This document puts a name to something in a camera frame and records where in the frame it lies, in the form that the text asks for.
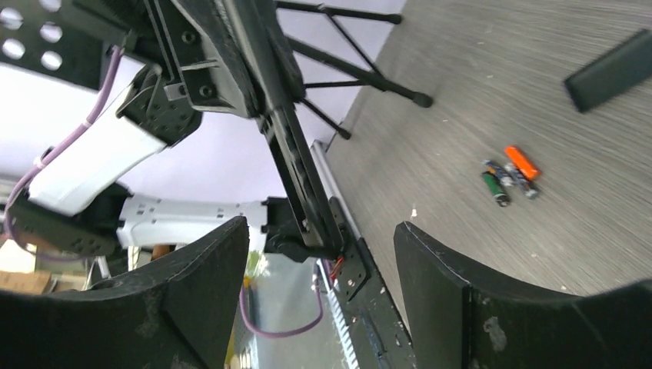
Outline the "orange battery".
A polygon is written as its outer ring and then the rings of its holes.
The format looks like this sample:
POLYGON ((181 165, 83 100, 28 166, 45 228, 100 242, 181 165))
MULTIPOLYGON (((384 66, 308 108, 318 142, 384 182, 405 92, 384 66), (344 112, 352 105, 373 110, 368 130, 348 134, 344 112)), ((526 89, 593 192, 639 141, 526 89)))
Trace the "orange battery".
POLYGON ((507 146, 504 153, 526 179, 534 181, 540 177, 541 171, 518 146, 507 146))

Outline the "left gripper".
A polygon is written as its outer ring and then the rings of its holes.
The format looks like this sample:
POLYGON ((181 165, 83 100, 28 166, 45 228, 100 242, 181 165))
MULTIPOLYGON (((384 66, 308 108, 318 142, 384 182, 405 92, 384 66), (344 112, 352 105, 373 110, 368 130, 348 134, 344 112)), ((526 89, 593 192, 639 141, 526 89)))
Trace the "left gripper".
POLYGON ((205 111, 256 118, 306 95, 273 1, 73 1, 71 21, 145 63, 117 115, 168 147, 205 111))

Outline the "black remote control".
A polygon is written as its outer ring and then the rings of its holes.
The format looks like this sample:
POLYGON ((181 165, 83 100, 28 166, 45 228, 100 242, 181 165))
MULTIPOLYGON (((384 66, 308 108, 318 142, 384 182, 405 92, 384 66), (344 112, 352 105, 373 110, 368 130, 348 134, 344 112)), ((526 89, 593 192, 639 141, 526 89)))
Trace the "black remote control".
POLYGON ((291 104, 258 119, 281 177, 294 222, 311 257, 334 260, 345 240, 291 104))

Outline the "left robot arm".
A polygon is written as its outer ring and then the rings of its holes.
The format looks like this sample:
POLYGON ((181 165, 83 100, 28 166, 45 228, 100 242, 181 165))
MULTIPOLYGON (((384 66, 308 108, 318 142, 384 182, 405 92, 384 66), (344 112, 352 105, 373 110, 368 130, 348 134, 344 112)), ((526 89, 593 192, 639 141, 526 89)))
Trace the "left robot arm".
POLYGON ((273 249, 304 246, 306 148, 295 104, 301 72, 273 1, 63 1, 43 24, 110 43, 97 110, 124 55, 144 63, 110 118, 90 114, 17 184, 4 228, 82 257, 118 248, 188 244, 237 216, 260 227, 273 249), (118 179, 193 135, 206 112, 258 123, 288 194, 253 204, 170 201, 135 194, 118 179))

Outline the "black battery cover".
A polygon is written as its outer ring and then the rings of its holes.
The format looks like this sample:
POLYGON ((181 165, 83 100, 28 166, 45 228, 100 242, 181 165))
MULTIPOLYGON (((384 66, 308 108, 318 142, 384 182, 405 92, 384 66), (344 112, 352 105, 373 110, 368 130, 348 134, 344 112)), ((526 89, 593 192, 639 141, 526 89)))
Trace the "black battery cover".
POLYGON ((564 87, 586 113, 651 77, 651 30, 641 29, 568 76, 564 87))

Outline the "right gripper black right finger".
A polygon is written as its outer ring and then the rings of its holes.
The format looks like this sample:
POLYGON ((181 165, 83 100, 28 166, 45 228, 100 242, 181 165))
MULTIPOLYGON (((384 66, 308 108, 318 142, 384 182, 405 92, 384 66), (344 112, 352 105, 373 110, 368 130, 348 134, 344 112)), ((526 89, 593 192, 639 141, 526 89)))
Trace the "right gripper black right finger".
POLYGON ((651 282, 587 297, 520 281, 410 222, 394 250, 420 368, 649 368, 651 282))

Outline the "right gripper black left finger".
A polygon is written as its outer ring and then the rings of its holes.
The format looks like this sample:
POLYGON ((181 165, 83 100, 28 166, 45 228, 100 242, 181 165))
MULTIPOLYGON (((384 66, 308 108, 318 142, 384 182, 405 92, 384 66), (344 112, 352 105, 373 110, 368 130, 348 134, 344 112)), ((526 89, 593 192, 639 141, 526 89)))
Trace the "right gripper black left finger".
POLYGON ((3 291, 1 366, 221 368, 248 246, 237 216, 88 291, 3 291))

